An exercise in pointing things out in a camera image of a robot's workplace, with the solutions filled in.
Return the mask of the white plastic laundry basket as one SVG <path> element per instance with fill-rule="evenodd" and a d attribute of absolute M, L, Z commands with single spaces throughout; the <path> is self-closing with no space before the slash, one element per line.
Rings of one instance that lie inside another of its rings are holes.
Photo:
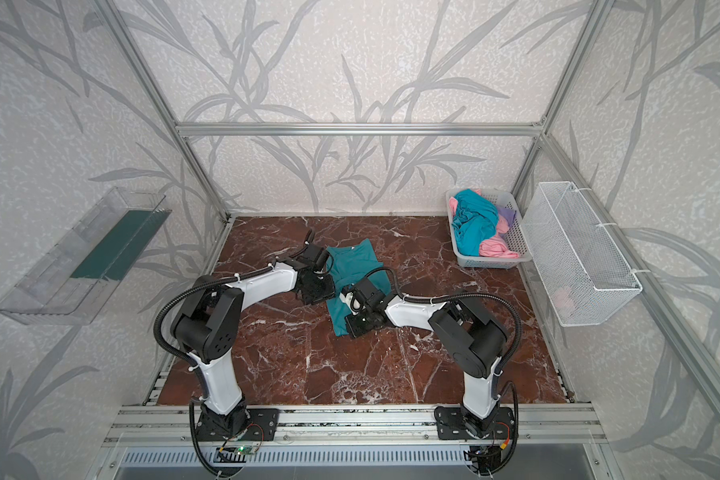
<path fill-rule="evenodd" d="M 503 233 L 498 233 L 497 237 L 497 239 L 499 240 L 499 247 L 506 247 L 509 252 L 514 252 L 517 254 L 517 256 L 507 257 L 507 254 L 505 252 L 503 252 L 500 257 L 481 255 L 472 257 L 464 256 L 459 253 L 456 241 L 454 239 L 453 228 L 451 226 L 452 214 L 455 212 L 455 208 L 451 206 L 450 199 L 463 190 L 464 188 L 452 188 L 450 190 L 447 190 L 445 193 L 445 204 L 447 207 L 451 246 L 453 253 L 456 256 L 458 265 L 465 268 L 511 269 L 516 267 L 520 263 L 530 261 L 532 259 L 532 255 L 526 245 L 525 239 L 520 229 L 522 215 L 520 213 L 517 202 L 515 201 L 515 198 L 510 192 L 482 187 L 476 188 L 475 192 L 479 193 L 482 197 L 491 201 L 496 207 L 499 206 L 512 208 L 517 212 L 517 216 L 513 226 L 511 228 L 508 228 L 507 226 Z"/>

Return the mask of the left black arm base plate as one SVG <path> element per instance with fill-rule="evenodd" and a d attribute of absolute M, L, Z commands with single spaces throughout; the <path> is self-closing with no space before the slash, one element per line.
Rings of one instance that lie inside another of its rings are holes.
<path fill-rule="evenodd" d="M 202 411 L 195 427 L 200 442 L 252 441 L 271 442 L 275 438 L 281 411 L 277 408 L 249 408 L 246 420 L 235 420 L 232 431 L 213 419 L 210 413 Z"/>

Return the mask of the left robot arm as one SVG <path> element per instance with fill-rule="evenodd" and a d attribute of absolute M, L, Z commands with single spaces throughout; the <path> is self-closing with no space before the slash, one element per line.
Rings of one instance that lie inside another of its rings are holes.
<path fill-rule="evenodd" d="M 199 374 L 202 405 L 210 416 L 228 420 L 245 409 L 231 353 L 245 309 L 270 297 L 294 293 L 306 305 L 335 296 L 330 253 L 305 243 L 291 256 L 227 278 L 198 278 L 181 299 L 170 332 Z"/>

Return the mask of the teal printed t-shirt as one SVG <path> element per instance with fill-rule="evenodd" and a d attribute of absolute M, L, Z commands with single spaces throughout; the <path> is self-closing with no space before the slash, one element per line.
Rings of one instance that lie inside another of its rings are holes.
<path fill-rule="evenodd" d="M 369 271 L 381 267 L 369 239 L 355 246 L 329 248 L 333 265 L 330 274 L 334 280 L 336 296 L 326 301 L 333 331 L 337 337 L 352 335 L 347 329 L 346 317 L 350 308 L 340 299 L 341 290 L 360 281 Z"/>

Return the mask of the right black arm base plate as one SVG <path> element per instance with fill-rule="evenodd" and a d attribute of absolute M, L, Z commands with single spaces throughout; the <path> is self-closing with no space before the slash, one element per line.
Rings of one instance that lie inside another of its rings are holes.
<path fill-rule="evenodd" d="M 434 418 L 439 440 L 511 442 L 515 439 L 515 412 L 509 407 L 497 405 L 486 418 L 479 418 L 463 406 L 437 406 Z"/>

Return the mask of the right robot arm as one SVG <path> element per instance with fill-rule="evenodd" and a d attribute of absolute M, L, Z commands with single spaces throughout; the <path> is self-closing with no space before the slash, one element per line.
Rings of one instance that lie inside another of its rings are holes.
<path fill-rule="evenodd" d="M 465 292 L 445 297 L 415 298 L 384 293 L 371 280 L 342 288 L 340 300 L 350 310 L 346 329 L 353 338 L 386 327 L 431 331 L 464 374 L 461 413 L 469 433 L 487 435 L 498 414 L 500 375 L 509 353 L 509 335 L 481 302 L 483 296 Z"/>

